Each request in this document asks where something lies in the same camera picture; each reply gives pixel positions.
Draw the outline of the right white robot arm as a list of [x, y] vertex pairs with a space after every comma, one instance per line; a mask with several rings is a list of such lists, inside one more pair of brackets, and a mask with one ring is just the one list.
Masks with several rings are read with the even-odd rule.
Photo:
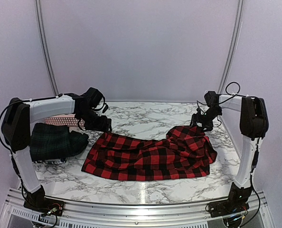
[[213, 130], [213, 120], [222, 115], [223, 109], [240, 113], [240, 133], [243, 136], [243, 151], [237, 176], [232, 183], [224, 208], [234, 213], [252, 193], [252, 173], [255, 170], [263, 139], [268, 131], [268, 115], [263, 98], [241, 96], [237, 94], [223, 95], [208, 91], [205, 95], [208, 109], [192, 115], [190, 125], [198, 126], [204, 132]]

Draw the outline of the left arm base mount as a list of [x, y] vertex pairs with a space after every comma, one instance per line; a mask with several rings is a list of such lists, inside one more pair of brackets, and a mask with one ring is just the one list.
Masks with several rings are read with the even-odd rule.
[[62, 216], [65, 203], [61, 200], [47, 198], [43, 186], [40, 186], [34, 193], [30, 193], [23, 186], [21, 194], [24, 198], [23, 207], [41, 212], [43, 216]]

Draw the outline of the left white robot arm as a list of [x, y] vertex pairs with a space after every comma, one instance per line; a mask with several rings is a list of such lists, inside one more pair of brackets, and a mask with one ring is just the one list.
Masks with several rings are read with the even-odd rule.
[[70, 133], [67, 125], [42, 123], [43, 119], [61, 114], [74, 114], [83, 129], [110, 132], [112, 121], [104, 113], [105, 97], [90, 88], [82, 95], [67, 93], [55, 97], [21, 100], [12, 98], [0, 115], [0, 142], [10, 157], [23, 189], [33, 194], [30, 203], [38, 211], [46, 211], [49, 201], [37, 178], [33, 162], [61, 159], [79, 154], [86, 147], [86, 135]]

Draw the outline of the dark green plaid garment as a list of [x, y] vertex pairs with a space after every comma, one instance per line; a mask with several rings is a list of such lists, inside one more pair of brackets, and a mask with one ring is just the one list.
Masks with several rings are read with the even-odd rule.
[[68, 158], [79, 155], [88, 146], [89, 136], [70, 131], [66, 125], [35, 124], [30, 141], [33, 162], [39, 160]]

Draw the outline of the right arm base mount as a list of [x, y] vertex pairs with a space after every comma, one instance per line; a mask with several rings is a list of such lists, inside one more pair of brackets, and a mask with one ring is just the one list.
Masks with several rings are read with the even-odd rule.
[[248, 210], [248, 199], [252, 190], [252, 187], [239, 188], [232, 183], [227, 199], [210, 202], [206, 205], [205, 210], [212, 218]]

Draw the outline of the red black plaid garment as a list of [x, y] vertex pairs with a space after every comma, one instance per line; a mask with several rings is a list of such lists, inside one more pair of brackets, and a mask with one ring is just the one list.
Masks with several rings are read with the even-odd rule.
[[162, 140], [103, 133], [82, 171], [117, 181], [192, 179], [209, 175], [216, 158], [217, 151], [200, 127], [180, 125]]

